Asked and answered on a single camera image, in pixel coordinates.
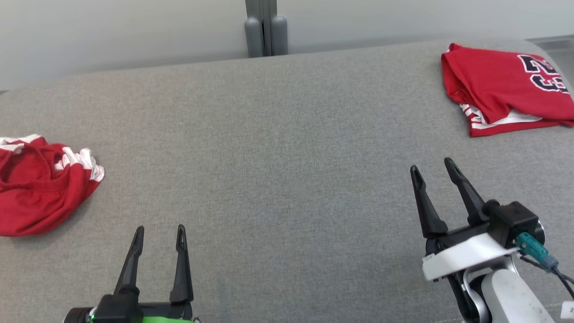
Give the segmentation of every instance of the gray fabric surface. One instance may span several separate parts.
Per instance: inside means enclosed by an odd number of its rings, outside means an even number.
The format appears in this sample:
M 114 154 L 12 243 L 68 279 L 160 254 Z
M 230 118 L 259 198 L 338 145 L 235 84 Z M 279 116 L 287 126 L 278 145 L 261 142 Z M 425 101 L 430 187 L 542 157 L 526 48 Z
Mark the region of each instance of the gray fabric surface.
M 485 199 L 521 201 L 574 272 L 574 130 L 471 139 L 441 80 L 451 40 L 103 72 L 0 97 L 4 136 L 91 148 L 95 194 L 40 237 L 0 238 L 1 322 L 60 322 L 113 291 L 138 225 L 142 301 L 167 300 L 187 228 L 202 322 L 458 322 L 421 271 L 409 167 L 443 219 L 465 210 L 452 157 Z M 461 44 L 544 55 L 525 41 Z M 518 264 L 552 316 L 558 279 Z

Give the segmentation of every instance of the folded red jersey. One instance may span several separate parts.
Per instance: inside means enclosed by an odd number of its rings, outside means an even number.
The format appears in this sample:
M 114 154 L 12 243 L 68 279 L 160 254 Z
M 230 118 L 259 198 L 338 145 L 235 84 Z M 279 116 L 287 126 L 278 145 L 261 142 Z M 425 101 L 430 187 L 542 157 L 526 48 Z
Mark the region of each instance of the folded red jersey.
M 471 137 L 574 125 L 574 101 L 541 56 L 453 43 L 441 63 L 447 94 L 468 117 Z
M 0 137 L 0 236 L 46 233 L 86 200 L 104 177 L 87 148 L 79 153 L 37 134 Z

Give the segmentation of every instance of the white label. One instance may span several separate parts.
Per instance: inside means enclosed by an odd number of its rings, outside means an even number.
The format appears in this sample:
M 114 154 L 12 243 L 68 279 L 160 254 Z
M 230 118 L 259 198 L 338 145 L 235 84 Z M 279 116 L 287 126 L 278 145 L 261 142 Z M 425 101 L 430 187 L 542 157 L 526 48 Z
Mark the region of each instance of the white label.
M 564 301 L 560 318 L 574 320 L 574 302 Z
M 434 256 L 435 256 L 435 254 L 434 254 L 434 253 L 431 253 L 430 255 L 428 255 L 428 256 L 422 258 L 422 262 L 424 263 L 424 262 L 426 262 L 427 260 L 431 259 L 431 258 L 434 257 Z

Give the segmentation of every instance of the red shirt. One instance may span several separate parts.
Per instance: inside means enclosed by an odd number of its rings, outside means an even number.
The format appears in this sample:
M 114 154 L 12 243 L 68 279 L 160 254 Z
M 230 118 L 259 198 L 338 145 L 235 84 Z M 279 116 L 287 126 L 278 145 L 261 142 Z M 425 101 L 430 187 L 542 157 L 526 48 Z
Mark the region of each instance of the red shirt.
M 447 94 L 466 111 L 471 137 L 574 125 L 574 101 L 541 56 L 453 43 L 441 62 Z
M 46 233 L 86 200 L 104 177 L 87 148 L 79 153 L 33 134 L 0 137 L 0 236 Z

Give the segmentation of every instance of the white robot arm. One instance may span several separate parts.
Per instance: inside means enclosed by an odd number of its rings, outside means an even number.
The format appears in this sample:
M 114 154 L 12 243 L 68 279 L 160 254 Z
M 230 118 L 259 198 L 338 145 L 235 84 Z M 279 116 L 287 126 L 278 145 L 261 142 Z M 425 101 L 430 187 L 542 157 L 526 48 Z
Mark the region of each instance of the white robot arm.
M 558 261 L 542 246 L 544 228 L 538 217 L 518 202 L 501 206 L 484 202 L 450 158 L 445 166 L 458 187 L 468 211 L 468 226 L 448 230 L 436 213 L 426 184 L 416 166 L 411 167 L 426 256 L 422 270 L 427 280 L 448 279 L 465 323 L 554 322 L 522 280 L 513 255 L 530 254 L 552 271 L 572 293 Z M 488 274 L 479 274 L 490 269 Z

